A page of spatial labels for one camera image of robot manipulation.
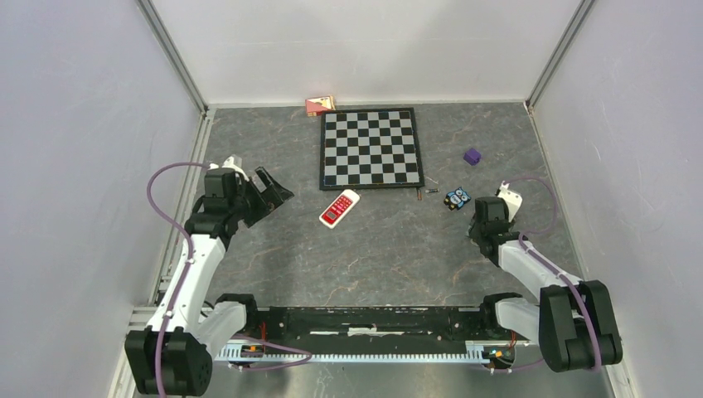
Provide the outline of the red white remote control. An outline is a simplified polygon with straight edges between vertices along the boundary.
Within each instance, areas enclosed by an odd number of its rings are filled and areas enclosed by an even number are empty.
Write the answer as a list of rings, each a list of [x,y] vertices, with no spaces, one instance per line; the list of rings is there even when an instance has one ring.
[[[321,213],[318,220],[327,228],[334,229],[360,200],[358,193],[346,189]]]

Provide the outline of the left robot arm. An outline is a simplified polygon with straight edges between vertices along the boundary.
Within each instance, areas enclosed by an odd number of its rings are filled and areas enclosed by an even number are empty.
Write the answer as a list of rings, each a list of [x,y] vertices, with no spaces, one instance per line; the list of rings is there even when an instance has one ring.
[[[264,190],[236,165],[200,167],[205,171],[204,193],[185,223],[155,210],[182,234],[183,245],[153,316],[143,329],[126,336],[124,351],[136,389],[144,395],[202,396],[216,355],[230,338],[259,331],[260,315],[250,294],[220,297],[207,317],[201,316],[202,305],[239,224],[253,226],[294,196],[262,167],[255,173]]]

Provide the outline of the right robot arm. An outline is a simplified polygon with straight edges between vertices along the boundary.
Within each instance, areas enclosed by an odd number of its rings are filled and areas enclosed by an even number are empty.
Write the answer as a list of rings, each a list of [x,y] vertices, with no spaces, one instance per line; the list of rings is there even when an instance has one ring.
[[[543,256],[520,232],[511,230],[501,197],[475,201],[469,238],[496,267],[517,278],[537,303],[520,294],[485,297],[478,325],[489,338],[509,330],[534,342],[554,372],[619,364],[623,345],[610,292],[597,279],[583,280]]]

